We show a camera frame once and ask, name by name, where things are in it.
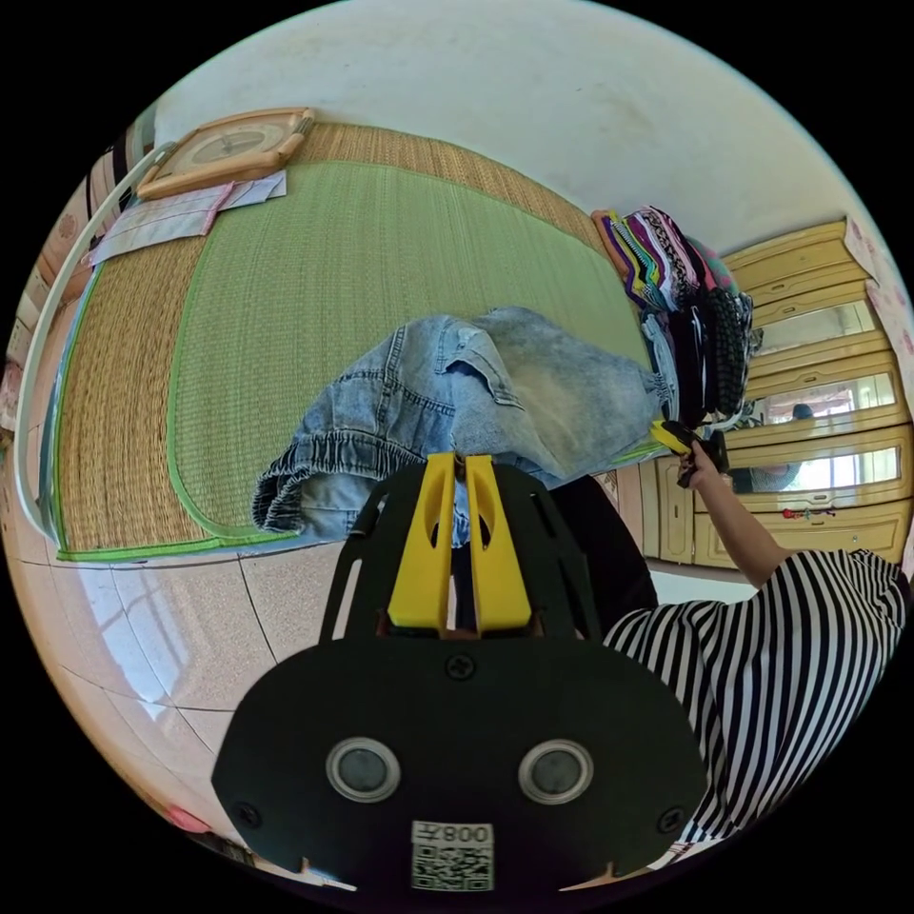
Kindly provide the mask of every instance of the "screw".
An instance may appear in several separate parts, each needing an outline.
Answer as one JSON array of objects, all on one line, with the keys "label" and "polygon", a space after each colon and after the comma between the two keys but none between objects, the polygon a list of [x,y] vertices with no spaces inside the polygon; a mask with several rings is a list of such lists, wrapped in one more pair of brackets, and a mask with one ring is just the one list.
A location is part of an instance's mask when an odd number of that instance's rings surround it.
[{"label": "screw", "polygon": [[657,820],[657,830],[662,835],[668,835],[682,826],[685,817],[686,813],[680,806],[673,806]]},{"label": "screw", "polygon": [[458,682],[469,679],[476,672],[476,664],[472,657],[466,654],[454,654],[453,657],[447,658],[445,664],[445,673]]},{"label": "screw", "polygon": [[234,813],[248,828],[259,828],[263,823],[260,813],[250,803],[236,803]]}]

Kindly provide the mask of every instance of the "green mat border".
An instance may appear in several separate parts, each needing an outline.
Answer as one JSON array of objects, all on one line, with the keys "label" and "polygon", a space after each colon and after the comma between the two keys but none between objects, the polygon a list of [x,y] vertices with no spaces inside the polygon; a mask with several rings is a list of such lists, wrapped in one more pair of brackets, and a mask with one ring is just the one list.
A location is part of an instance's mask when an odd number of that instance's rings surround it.
[{"label": "green mat border", "polygon": [[[544,225],[549,226],[551,229],[560,232],[566,238],[573,239],[583,248],[586,248],[591,254],[593,254],[594,257],[606,260],[606,267],[608,269],[612,270],[612,275],[619,281],[619,283],[622,284],[623,287],[625,286],[625,283],[623,282],[622,278],[619,276],[618,272],[616,271],[616,268],[612,265],[611,261],[609,261],[606,258],[603,258],[599,251],[595,250],[590,245],[583,242],[576,235],[573,235],[570,232],[565,231],[563,228],[559,228],[558,226],[553,225],[551,222],[549,222],[547,219],[544,219],[542,216],[538,216],[535,213],[529,212],[528,210],[518,207],[513,203],[509,203],[509,201],[507,201],[507,200],[501,200],[497,197],[492,197],[490,194],[487,194],[481,190],[478,190],[477,188],[470,188],[465,184],[461,184],[458,181],[452,181],[449,178],[441,178],[438,175],[425,174],[424,172],[417,172],[417,171],[413,171],[412,169],[404,169],[404,168],[400,168],[399,166],[395,166],[395,165],[380,165],[380,164],[376,164],[376,163],[366,163],[366,162],[336,162],[336,160],[330,160],[330,161],[333,161],[335,164],[339,164],[339,165],[346,165],[346,166],[352,165],[352,166],[358,166],[359,168],[368,166],[372,169],[400,171],[403,174],[408,174],[410,176],[421,175],[422,177],[429,178],[432,181],[437,181],[437,182],[440,182],[441,184],[451,185],[452,187],[460,188],[463,191],[469,191],[470,193],[476,194],[479,197],[484,197],[486,200],[495,200],[497,203],[500,203],[506,207],[511,207],[512,209],[515,209],[518,212],[523,213],[525,216],[528,216],[531,219],[538,220],[539,222],[543,223]],[[306,169],[306,168],[308,168],[308,166],[310,164],[311,163],[300,163],[296,166],[290,167],[290,169],[288,169],[288,170],[298,169],[298,168]],[[211,245],[209,242],[210,242],[211,238],[212,238],[212,236],[210,236],[207,239],[207,243],[204,245],[203,251],[200,254],[200,259],[197,262],[196,268],[194,269],[193,276],[190,278],[190,284],[188,286],[188,293],[187,293],[187,296],[185,297],[184,309],[182,310],[182,313],[181,313],[181,323],[178,327],[178,333],[175,338],[174,354],[171,357],[172,372],[171,372],[171,376],[169,378],[169,402],[168,402],[168,411],[167,411],[167,418],[166,418],[165,442],[166,442],[166,456],[168,459],[169,478],[171,480],[171,487],[174,489],[174,492],[178,497],[178,501],[181,503],[181,507],[187,512],[188,516],[195,524],[197,524],[199,527],[201,527],[202,529],[204,529],[207,532],[209,532],[210,534],[212,534],[213,538],[215,538],[216,540],[221,542],[225,539],[231,539],[232,541],[235,541],[239,536],[239,530],[237,527],[223,527],[222,525],[214,524],[208,517],[205,517],[204,514],[200,511],[200,509],[197,507],[197,505],[193,503],[192,499],[190,498],[190,493],[187,491],[187,489],[184,486],[184,483],[181,480],[181,474],[178,469],[177,456],[175,455],[174,434],[173,434],[175,420],[176,420],[176,412],[177,412],[177,385],[175,382],[176,375],[175,375],[175,372],[173,369],[174,369],[174,364],[178,358],[178,353],[181,351],[181,347],[185,342],[185,335],[187,332],[188,314],[189,314],[189,309],[187,307],[188,300],[190,299],[191,294],[194,292],[194,290],[197,286],[198,278],[202,271],[203,265],[206,263],[207,258],[209,257],[209,253],[211,250]],[[653,441],[653,439],[646,439],[639,445],[636,445],[632,450],[628,451],[622,457],[620,457],[619,461],[617,461],[614,465],[607,467],[606,471],[609,471],[611,469],[615,469],[618,467],[623,467],[623,466],[633,464],[633,463],[642,463],[642,461],[649,459],[651,456],[659,455],[661,452],[665,452],[665,451],[666,451],[666,449],[663,447],[658,447],[657,443],[655,441]],[[254,483],[252,482],[251,483],[251,493],[253,493],[253,486],[254,486]],[[272,543],[275,541],[276,536],[277,536],[277,534],[273,534],[273,533],[262,533],[262,532],[258,531],[256,529],[256,527],[249,528],[243,534],[243,538],[248,541],[247,545],[250,545],[250,546],[260,545],[260,544],[264,544],[264,543]]]},{"label": "green mat border", "polygon": [[[206,253],[207,246],[204,246],[203,253]],[[118,563],[118,562],[135,562],[142,559],[155,559],[171,556],[193,555],[195,553],[216,554],[223,550],[244,548],[245,546],[259,546],[267,543],[282,543],[286,540],[294,539],[294,534],[272,534],[269,537],[258,537],[253,540],[249,537],[219,537],[210,536],[203,540],[190,540],[184,543],[167,543],[150,546],[135,546],[133,548],[116,548],[116,549],[93,549],[90,551],[71,551],[67,548],[67,525],[64,516],[63,502],[60,495],[60,424],[63,417],[64,398],[66,397],[68,380],[70,378],[70,363],[73,351],[76,348],[76,341],[79,338],[79,332],[86,316],[89,306],[89,300],[95,290],[95,285],[99,277],[105,270],[107,261],[102,262],[92,273],[89,284],[83,292],[80,302],[77,305],[78,313],[75,323],[70,330],[69,344],[64,354],[64,365],[58,373],[57,380],[59,386],[55,402],[49,403],[49,409],[53,409],[52,421],[50,423],[50,447],[48,454],[50,456],[50,492],[47,493],[47,505],[50,509],[50,525],[57,540],[57,559],[60,562],[93,562],[93,563]],[[47,423],[44,434],[47,434]]]}]

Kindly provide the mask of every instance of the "jeans pocket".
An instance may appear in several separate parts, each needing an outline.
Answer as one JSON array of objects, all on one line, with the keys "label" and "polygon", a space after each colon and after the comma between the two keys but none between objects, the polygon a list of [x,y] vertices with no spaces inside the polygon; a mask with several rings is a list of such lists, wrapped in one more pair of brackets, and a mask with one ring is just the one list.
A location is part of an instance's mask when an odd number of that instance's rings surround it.
[{"label": "jeans pocket", "polygon": [[523,409],[511,386],[507,370],[492,344],[485,351],[467,345],[457,347],[444,361],[442,373],[475,378],[486,386],[492,400],[499,406]]}]

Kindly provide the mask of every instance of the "wardrobe door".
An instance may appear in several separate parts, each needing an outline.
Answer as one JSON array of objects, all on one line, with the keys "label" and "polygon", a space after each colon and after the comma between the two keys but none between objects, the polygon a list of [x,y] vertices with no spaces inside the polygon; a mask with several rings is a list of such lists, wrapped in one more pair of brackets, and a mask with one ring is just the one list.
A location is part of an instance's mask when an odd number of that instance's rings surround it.
[{"label": "wardrobe door", "polygon": [[657,461],[638,465],[641,480],[643,553],[648,559],[660,558],[660,496],[657,490]]},{"label": "wardrobe door", "polygon": [[[815,549],[823,552],[868,549],[888,562],[902,560],[904,540],[911,523],[911,500],[886,505],[853,507],[834,515],[788,519],[782,514],[758,514],[775,542],[785,549]],[[695,564],[736,567],[726,554],[707,514],[695,515]]]},{"label": "wardrobe door", "polygon": [[[726,434],[730,452],[910,421],[898,366],[888,350],[750,378],[745,398],[753,409]],[[812,417],[795,419],[798,407],[808,407]]]},{"label": "wardrobe door", "polygon": [[844,220],[791,232],[724,258],[755,307],[820,288],[860,282],[866,271],[844,246]]},{"label": "wardrobe door", "polygon": [[660,558],[690,564],[694,517],[692,492],[677,485],[679,458],[663,457],[654,463],[660,494]]},{"label": "wardrobe door", "polygon": [[645,518],[641,497],[641,474],[637,465],[620,467],[616,470],[616,493],[619,502],[619,516],[628,527],[631,538],[644,552]]},{"label": "wardrobe door", "polygon": [[[753,513],[838,510],[914,491],[911,425],[729,452],[733,491]],[[696,497],[696,510],[706,512]]]},{"label": "wardrobe door", "polygon": [[834,359],[891,351],[863,281],[756,306],[752,326],[762,333],[762,347],[749,364],[750,381]]}]

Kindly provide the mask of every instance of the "white bed rail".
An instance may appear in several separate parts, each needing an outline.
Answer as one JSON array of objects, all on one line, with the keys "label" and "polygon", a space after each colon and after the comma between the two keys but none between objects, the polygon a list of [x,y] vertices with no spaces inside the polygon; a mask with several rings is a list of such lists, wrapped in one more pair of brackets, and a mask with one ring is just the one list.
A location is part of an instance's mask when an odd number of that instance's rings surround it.
[{"label": "white bed rail", "polygon": [[46,536],[53,543],[56,543],[56,537],[53,530],[46,529],[41,517],[41,509],[38,502],[31,495],[29,485],[29,420],[31,416],[32,398],[35,391],[35,382],[38,377],[38,366],[41,362],[42,351],[45,342],[48,339],[50,323],[53,320],[54,313],[60,307],[61,299],[64,296],[64,289],[70,281],[70,277],[79,265],[80,260],[85,256],[89,244],[95,233],[101,227],[102,223],[108,218],[111,212],[117,206],[118,201],[124,193],[132,189],[144,174],[155,164],[160,156],[169,152],[174,147],[173,143],[164,143],[152,152],[145,155],[136,165],[130,169],[127,176],[121,181],[116,188],[106,197],[105,202],[91,216],[86,227],[80,232],[76,239],[67,259],[60,272],[54,280],[53,285],[48,292],[48,300],[35,325],[35,332],[32,336],[29,355],[26,357],[26,366],[22,372],[22,384],[19,388],[19,408],[16,411],[16,434],[12,446],[12,467],[16,480],[16,493],[25,511],[26,517],[29,518],[30,524],[38,530],[39,533]]}]

